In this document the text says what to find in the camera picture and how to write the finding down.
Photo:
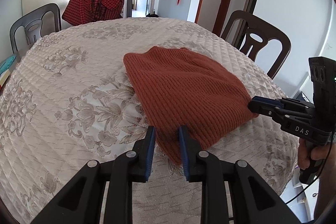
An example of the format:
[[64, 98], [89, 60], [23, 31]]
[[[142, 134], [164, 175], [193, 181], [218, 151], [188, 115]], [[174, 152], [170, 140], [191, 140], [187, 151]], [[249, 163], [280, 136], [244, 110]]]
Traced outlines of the person's right hand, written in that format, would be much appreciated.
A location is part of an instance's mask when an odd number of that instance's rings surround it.
[[318, 146], [309, 150], [306, 146], [306, 141], [302, 138], [299, 139], [298, 147], [298, 166], [301, 169], [307, 169], [310, 166], [310, 160], [322, 160], [326, 159], [325, 169], [332, 170], [335, 168], [335, 143], [331, 146], [331, 151], [329, 152], [329, 145]]

